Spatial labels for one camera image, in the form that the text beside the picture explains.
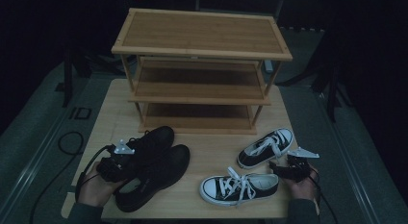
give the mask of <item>black cable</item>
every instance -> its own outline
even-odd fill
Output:
[[[61,146],[61,141],[62,141],[62,139],[63,139],[64,137],[66,137],[66,136],[68,136],[68,135],[72,135],[72,134],[78,135],[78,136],[80,137],[80,139],[81,139],[81,144],[78,146],[78,149],[77,149],[77,151],[76,151],[75,153],[69,153],[69,152],[65,151],[65,150],[62,148],[62,146]],[[68,133],[64,134],[63,136],[61,136],[61,137],[59,138],[59,140],[58,140],[58,147],[60,148],[61,151],[63,151],[63,153],[65,153],[65,154],[67,154],[67,155],[71,155],[72,158],[71,158],[71,159],[69,160],[69,162],[63,167],[63,169],[61,169],[60,172],[58,172],[58,174],[51,180],[51,182],[42,190],[42,192],[41,192],[41,193],[39,194],[39,196],[37,197],[36,202],[34,203],[33,207],[31,208],[31,212],[30,212],[30,222],[29,222],[30,224],[33,224],[33,223],[34,223],[34,214],[35,214],[35,212],[36,212],[36,208],[37,208],[38,202],[39,202],[39,200],[41,199],[42,195],[44,195],[45,191],[46,191],[49,187],[51,187],[51,185],[54,183],[54,181],[64,172],[64,170],[66,170],[66,169],[69,167],[69,165],[72,164],[72,162],[75,160],[75,158],[76,158],[78,155],[81,155],[81,154],[83,153],[83,152],[81,152],[81,149],[82,149],[83,145],[84,145],[84,137],[83,137],[83,136],[81,135],[81,133],[79,133],[79,132],[75,132],[75,131],[73,131],[73,132],[68,132]]]
[[[81,183],[81,186],[83,186],[83,185],[84,185],[85,183],[87,183],[89,180],[91,180],[91,179],[93,179],[93,178],[95,178],[95,177],[97,177],[97,176],[99,176],[99,175],[100,175],[100,174],[95,174],[95,175],[93,175],[92,177],[86,179],[84,182]]]
[[[311,176],[309,176],[309,179],[312,180],[312,182],[315,184],[316,188],[318,189],[319,195],[323,199],[324,203],[327,205],[327,208],[330,210],[331,214],[333,215],[335,223],[339,223],[339,221],[337,220],[337,216],[334,213],[332,207],[328,203],[326,197],[324,197],[323,193],[321,192],[321,187],[319,186],[318,182],[316,182]]]
[[[96,152],[96,154],[93,155],[92,159],[89,161],[89,163],[88,163],[87,166],[85,167],[83,173],[87,174],[87,172],[88,172],[90,166],[93,164],[93,162],[96,160],[96,158],[97,158],[104,150],[108,150],[109,148],[111,148],[111,146],[110,146],[110,145],[106,145],[106,146],[104,146],[102,149],[100,149],[98,152]]]
[[[320,175],[318,174],[318,172],[314,169],[314,168],[310,168],[310,169],[312,169],[313,171],[315,171],[315,173],[316,173],[316,176],[318,177],[317,179],[316,179],[316,182],[314,182],[315,184],[318,184],[319,182],[320,182]]]

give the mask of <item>dark background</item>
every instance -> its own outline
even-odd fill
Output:
[[[201,8],[274,13],[279,0],[200,0]],[[321,60],[340,81],[396,186],[408,198],[408,0],[284,0],[278,25],[330,35]],[[67,46],[110,56],[129,7],[195,10],[195,0],[0,0],[3,133]]]

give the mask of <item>canvas sneaker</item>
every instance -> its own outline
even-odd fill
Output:
[[[250,169],[262,162],[279,159],[288,152],[292,141],[293,134],[290,130],[274,130],[242,150],[237,163],[241,168]]]
[[[279,178],[275,174],[238,175],[230,166],[229,176],[215,176],[200,185],[201,197],[214,205],[238,206],[243,202],[265,199],[278,189]]]
[[[178,182],[190,163],[190,150],[185,145],[169,148],[160,159],[141,168],[136,177],[115,193],[117,207],[134,212],[144,206],[158,191]]]

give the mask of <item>gray carpet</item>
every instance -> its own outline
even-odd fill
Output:
[[[293,62],[285,63],[277,81],[300,73],[320,35],[313,32],[283,31],[293,53]],[[90,79],[75,77],[75,93],[69,107],[61,107],[63,95],[54,91],[62,80],[61,67],[54,69],[35,92],[20,116],[0,138],[0,176],[2,188],[1,223],[29,223],[30,212],[36,199],[72,156],[58,147],[58,139],[67,132],[76,131],[87,143],[93,123],[105,97],[110,81],[115,76],[95,73]],[[339,223],[408,223],[408,210],[395,189],[375,147],[358,114],[342,103],[336,109],[337,123],[331,123],[324,111],[325,99],[309,88],[312,78],[292,87],[281,87],[297,143],[320,154],[311,163],[319,169],[323,194],[337,215]],[[87,120],[69,119],[73,108],[91,109]],[[76,135],[63,139],[65,151],[75,152],[80,145]],[[43,151],[42,161],[35,162],[38,172],[34,178],[20,177],[20,173],[33,170],[32,157]],[[34,223],[64,223],[61,206],[81,157],[58,177],[38,202]],[[23,185],[13,191],[15,185]],[[326,204],[321,201],[321,223],[334,223]],[[128,220],[109,220],[129,223]],[[257,220],[240,220],[240,223],[257,223]],[[267,223],[284,223],[284,220],[267,220]]]

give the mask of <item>hand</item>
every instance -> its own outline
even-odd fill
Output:
[[[85,183],[81,186],[78,203],[93,207],[103,207],[109,201],[114,191],[123,185],[124,182],[106,182],[96,171],[96,166],[99,163],[96,162],[91,172],[85,176],[83,181]]]
[[[315,180],[316,177],[318,176],[317,174],[318,171],[313,166],[310,165],[310,167],[314,169],[310,173],[310,177],[313,178],[313,180]],[[282,180],[291,189],[292,196],[294,199],[309,199],[312,201],[315,199],[316,185],[312,182],[310,178],[306,178],[303,181],[300,181],[298,183],[290,179],[282,179]]]

